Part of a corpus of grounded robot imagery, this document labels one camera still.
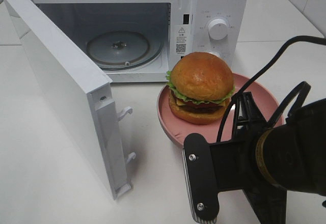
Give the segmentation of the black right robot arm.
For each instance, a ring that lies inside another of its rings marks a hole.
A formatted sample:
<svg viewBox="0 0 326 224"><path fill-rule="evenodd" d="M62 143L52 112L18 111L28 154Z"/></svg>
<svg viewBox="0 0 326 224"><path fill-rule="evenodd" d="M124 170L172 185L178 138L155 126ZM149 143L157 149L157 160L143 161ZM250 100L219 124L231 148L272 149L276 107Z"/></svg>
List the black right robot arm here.
<svg viewBox="0 0 326 224"><path fill-rule="evenodd" d="M286 123L282 107L267 121L249 92L235 104L232 137L208 143L198 133L184 140L189 203L198 223L215 223L218 194L242 190L261 223L285 223L288 191L325 195L325 100L298 97Z"/></svg>

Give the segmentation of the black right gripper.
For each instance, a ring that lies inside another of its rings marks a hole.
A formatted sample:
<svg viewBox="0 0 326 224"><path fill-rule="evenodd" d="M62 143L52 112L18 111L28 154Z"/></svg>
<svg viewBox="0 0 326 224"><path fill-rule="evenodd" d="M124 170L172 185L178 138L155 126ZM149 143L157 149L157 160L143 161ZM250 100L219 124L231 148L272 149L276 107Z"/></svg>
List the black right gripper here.
<svg viewBox="0 0 326 224"><path fill-rule="evenodd" d="M183 143L195 212L201 219L217 217L218 194L243 190L262 224L285 224L287 192L274 186L255 187L256 175L244 151L254 142L267 121L251 92L235 94L231 140L210 144L198 133Z"/></svg>

